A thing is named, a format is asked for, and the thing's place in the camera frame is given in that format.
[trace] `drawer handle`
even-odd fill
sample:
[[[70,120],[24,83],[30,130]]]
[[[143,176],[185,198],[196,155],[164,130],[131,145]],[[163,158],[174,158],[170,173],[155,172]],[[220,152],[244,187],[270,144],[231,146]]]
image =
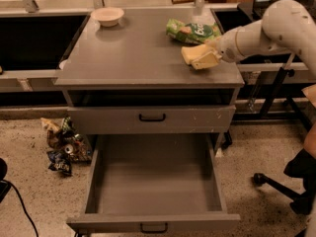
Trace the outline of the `drawer handle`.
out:
[[[147,231],[144,230],[144,226],[142,223],[140,223],[140,231],[144,234],[163,234],[166,233],[168,231],[168,223],[165,223],[165,229],[160,230],[160,231]]]
[[[166,115],[163,114],[161,117],[154,118],[154,117],[146,117],[143,115],[138,116],[139,120],[142,122],[162,122],[166,119]]]

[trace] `cable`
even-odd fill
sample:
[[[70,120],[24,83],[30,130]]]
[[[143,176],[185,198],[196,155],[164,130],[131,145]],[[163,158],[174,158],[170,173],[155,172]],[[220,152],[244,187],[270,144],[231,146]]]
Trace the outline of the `cable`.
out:
[[[21,205],[22,205],[24,214],[27,216],[28,220],[29,220],[30,223],[32,224],[32,226],[33,226],[33,228],[34,228],[34,230],[35,230],[35,232],[36,232],[37,237],[39,237],[38,230],[37,230],[35,224],[33,223],[32,219],[30,218],[30,216],[29,216],[29,214],[28,214],[28,212],[27,212],[26,207],[24,206],[24,202],[23,202],[23,200],[22,200],[22,197],[21,197],[21,195],[20,195],[18,189],[17,189],[11,182],[6,181],[6,180],[3,180],[3,181],[4,181],[4,182],[7,182],[7,183],[16,191],[16,193],[17,193],[17,195],[18,195],[18,197],[19,197],[19,200],[20,200],[20,202],[21,202]]]

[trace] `drawer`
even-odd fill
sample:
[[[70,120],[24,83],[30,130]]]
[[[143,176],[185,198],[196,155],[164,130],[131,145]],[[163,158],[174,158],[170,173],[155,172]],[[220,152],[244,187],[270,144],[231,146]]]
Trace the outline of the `drawer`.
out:
[[[234,227],[211,148],[203,133],[100,135],[84,208],[67,224],[81,234]]]
[[[224,132],[234,106],[70,108],[82,134]]]

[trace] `concrete floor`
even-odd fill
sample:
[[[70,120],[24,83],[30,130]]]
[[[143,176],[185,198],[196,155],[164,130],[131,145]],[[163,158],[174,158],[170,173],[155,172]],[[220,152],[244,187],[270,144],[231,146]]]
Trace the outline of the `concrete floor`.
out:
[[[45,114],[45,118],[61,121],[50,113]],[[292,237],[304,228],[306,217],[296,215],[290,209],[289,198],[268,185],[255,188],[251,182],[254,173],[262,172],[299,193],[303,191],[300,180],[291,179],[282,172],[285,164],[302,147],[306,131],[300,122],[234,122],[230,132],[233,144],[217,153],[215,164],[228,212],[241,216],[238,226],[227,231],[167,233],[165,236]],[[19,189],[39,236],[74,236],[65,222],[81,210],[90,165],[73,164],[73,175],[67,178],[48,170],[46,151],[49,147],[45,132],[40,119],[27,113],[14,119],[11,119],[10,113],[0,113],[0,144],[0,157],[8,164],[6,180]],[[0,203],[0,215],[1,237],[35,236],[13,190]]]

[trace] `bowl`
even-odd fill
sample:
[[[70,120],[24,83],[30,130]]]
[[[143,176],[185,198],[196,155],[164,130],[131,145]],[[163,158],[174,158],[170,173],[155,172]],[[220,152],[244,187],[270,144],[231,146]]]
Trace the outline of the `bowl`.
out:
[[[99,8],[91,13],[91,17],[103,27],[113,27],[119,23],[124,15],[124,10],[115,7]]]

